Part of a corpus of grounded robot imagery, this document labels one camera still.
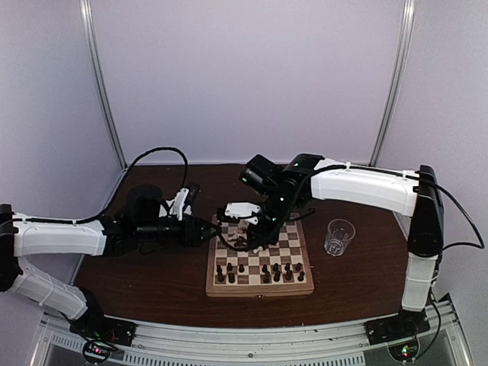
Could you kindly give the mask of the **dark tall king piece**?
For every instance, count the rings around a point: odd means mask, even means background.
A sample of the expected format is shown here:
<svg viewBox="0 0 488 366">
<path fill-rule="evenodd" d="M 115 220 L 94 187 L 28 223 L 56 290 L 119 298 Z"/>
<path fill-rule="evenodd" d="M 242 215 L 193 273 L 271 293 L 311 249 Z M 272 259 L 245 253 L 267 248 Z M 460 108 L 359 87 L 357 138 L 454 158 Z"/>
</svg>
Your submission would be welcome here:
<svg viewBox="0 0 488 366">
<path fill-rule="evenodd" d="M 271 281 L 271 274 L 269 272 L 265 272 L 263 275 L 262 275 L 262 283 L 263 284 L 269 284 Z"/>
</svg>

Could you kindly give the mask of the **dark rook corner piece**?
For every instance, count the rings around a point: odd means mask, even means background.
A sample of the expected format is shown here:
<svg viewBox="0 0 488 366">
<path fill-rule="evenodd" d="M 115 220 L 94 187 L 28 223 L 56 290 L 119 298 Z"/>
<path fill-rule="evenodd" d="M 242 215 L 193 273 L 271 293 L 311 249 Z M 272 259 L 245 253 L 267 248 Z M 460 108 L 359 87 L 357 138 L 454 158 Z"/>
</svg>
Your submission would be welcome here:
<svg viewBox="0 0 488 366">
<path fill-rule="evenodd" d="M 226 282 L 226 276 L 222 272 L 219 272 L 217 274 L 217 283 L 224 284 L 225 282 Z"/>
</svg>

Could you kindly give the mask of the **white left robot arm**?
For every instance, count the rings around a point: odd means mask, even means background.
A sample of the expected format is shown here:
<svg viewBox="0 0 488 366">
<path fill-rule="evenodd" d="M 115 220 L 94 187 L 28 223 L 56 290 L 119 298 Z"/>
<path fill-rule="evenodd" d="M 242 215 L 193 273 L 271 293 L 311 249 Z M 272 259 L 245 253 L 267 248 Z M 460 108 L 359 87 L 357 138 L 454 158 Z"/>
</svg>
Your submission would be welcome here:
<svg viewBox="0 0 488 366">
<path fill-rule="evenodd" d="M 191 212 L 199 187 L 189 185 L 166 200 L 155 185 L 129 190 L 125 205 L 114 216 L 62 220 L 16 214 L 1 206 L 1 290 L 19 293 L 39 305 L 63 313 L 94 339 L 110 330 L 95 296 L 35 268 L 26 257 L 37 254 L 121 256 L 149 244 L 176 243 L 199 247 L 219 230 Z"/>
</svg>

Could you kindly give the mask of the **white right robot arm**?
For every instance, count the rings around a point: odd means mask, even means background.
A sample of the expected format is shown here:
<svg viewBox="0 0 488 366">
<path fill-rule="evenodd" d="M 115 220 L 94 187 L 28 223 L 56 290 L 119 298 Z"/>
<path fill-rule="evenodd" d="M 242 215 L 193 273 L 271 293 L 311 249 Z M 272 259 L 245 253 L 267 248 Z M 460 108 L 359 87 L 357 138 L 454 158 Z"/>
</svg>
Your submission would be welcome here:
<svg viewBox="0 0 488 366">
<path fill-rule="evenodd" d="M 390 328 L 404 337 L 420 324 L 419 313 L 426 305 L 444 245 L 444 208 L 431 167 L 376 169 L 307 153 L 281 166 L 256 155 L 239 179 L 266 197 L 262 204 L 233 203 L 225 209 L 228 217 L 248 222 L 247 240 L 252 249 L 275 244 L 278 229 L 291 211 L 312 199 L 347 201 L 409 217 L 402 311 L 392 318 Z"/>
</svg>

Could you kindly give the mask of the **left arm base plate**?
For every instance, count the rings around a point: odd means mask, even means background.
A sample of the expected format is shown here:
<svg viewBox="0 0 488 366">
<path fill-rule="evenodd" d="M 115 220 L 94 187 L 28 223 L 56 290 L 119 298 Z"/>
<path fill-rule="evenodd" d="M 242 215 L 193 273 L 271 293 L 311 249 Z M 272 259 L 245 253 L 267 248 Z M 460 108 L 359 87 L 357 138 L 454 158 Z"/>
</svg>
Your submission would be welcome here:
<svg viewBox="0 0 488 366">
<path fill-rule="evenodd" d="M 131 346 L 136 324 L 130 321 L 104 317 L 101 322 L 89 325 L 85 321 L 69 321 L 70 331 L 85 339 L 96 339 L 109 345 Z"/>
</svg>

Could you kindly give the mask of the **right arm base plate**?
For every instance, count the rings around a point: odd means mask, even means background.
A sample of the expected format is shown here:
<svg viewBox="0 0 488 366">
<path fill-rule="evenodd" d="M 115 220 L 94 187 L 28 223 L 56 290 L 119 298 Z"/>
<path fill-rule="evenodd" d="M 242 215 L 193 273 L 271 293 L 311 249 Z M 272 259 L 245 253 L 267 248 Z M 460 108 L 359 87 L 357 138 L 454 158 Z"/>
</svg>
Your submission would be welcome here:
<svg viewBox="0 0 488 366">
<path fill-rule="evenodd" d="M 369 320 L 364 327 L 370 345 L 414 337 L 431 329 L 424 313 L 414 315 L 398 313 L 386 318 Z"/>
</svg>

